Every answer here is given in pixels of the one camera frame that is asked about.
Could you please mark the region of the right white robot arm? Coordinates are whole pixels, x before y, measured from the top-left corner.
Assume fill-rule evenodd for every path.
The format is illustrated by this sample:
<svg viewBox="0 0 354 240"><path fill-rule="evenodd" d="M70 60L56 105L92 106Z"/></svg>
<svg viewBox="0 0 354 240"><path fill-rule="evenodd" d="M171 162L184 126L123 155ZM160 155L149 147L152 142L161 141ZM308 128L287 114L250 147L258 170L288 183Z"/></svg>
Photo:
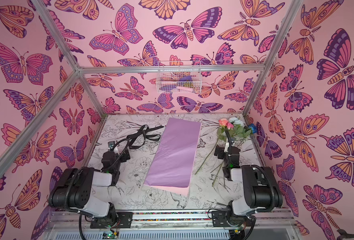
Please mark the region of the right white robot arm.
<svg viewBox="0 0 354 240"><path fill-rule="evenodd" d="M283 205L283 195L272 170L257 165L241 165L241 150L226 145L216 146L214 155L223 160L224 179L235 182L244 195L231 200L224 210L212 210L208 216L215 227L245 227L245 222L257 213L269 213Z"/></svg>

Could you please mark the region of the blue fake flower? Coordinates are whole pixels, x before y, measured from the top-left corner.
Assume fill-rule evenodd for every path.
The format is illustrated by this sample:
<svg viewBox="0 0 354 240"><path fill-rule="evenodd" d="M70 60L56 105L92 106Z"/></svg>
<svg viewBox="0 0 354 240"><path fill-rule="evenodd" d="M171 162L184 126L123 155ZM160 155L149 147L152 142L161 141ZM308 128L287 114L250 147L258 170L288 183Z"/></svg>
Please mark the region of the blue fake flower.
<svg viewBox="0 0 354 240"><path fill-rule="evenodd" d="M251 136L257 132L257 127L254 124L244 126L241 131L241 144L250 140Z"/></svg>

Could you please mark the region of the pink purple wrapping paper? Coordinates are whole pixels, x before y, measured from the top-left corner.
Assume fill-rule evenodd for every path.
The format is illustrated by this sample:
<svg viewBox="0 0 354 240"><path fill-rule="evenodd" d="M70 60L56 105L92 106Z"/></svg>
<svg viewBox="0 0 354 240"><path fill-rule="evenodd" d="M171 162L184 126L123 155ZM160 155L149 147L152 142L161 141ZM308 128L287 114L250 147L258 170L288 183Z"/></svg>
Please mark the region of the pink purple wrapping paper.
<svg viewBox="0 0 354 240"><path fill-rule="evenodd" d="M144 185L189 195L201 126L200 122L168 120Z"/></svg>

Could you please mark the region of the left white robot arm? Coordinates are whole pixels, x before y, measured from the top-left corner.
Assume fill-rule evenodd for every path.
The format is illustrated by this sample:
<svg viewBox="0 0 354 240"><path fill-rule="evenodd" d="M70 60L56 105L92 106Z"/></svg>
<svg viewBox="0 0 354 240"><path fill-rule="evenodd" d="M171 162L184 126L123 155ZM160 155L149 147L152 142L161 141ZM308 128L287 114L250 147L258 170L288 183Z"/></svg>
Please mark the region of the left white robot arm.
<svg viewBox="0 0 354 240"><path fill-rule="evenodd" d="M50 207L89 217L92 228L117 226L119 218L115 206L94 195L93 188L115 187L120 177L121 162L130 159L128 139L112 142L102 156L102 169L72 168L63 172L48 197Z"/></svg>

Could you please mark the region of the black ribbon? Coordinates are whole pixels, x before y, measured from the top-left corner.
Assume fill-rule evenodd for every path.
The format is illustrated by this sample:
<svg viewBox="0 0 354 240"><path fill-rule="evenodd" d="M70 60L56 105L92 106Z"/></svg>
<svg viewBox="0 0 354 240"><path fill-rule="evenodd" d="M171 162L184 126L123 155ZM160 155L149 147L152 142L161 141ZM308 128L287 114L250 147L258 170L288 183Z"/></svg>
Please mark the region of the black ribbon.
<svg viewBox="0 0 354 240"><path fill-rule="evenodd" d="M143 125L141 126L136 133L128 135L126 138L129 140L129 144L128 144L128 148L132 149L132 150L136 150L141 148L146 140L150 140L153 142L157 142L161 139L161 135L160 134L150 134L153 131L157 131L157 130L161 130L163 129L164 126L157 126L154 128L150 128L148 125ZM142 143L140 145L135 145L135 143L137 142L137 139L143 139Z"/></svg>

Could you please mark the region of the pink fake rose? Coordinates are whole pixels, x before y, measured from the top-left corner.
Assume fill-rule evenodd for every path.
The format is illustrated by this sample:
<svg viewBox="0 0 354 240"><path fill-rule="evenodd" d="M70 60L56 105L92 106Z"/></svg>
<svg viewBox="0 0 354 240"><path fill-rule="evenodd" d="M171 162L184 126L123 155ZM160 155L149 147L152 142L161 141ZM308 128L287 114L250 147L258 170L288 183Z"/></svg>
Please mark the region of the pink fake rose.
<svg viewBox="0 0 354 240"><path fill-rule="evenodd" d="M197 169L197 171L195 172L195 175L197 175L201 169L203 168L203 166L205 165L207 159L209 158L209 156L211 155L211 153L215 150L216 145L218 144L220 138L222 137L222 135L224 133L226 133L228 130L231 130L234 128L234 125L225 118L222 118L219 120L219 128L217 130L217 138L216 138L216 142L212 148L212 150L208 153L208 155L205 157L205 159L203 160L203 162L201 163L200 167Z"/></svg>

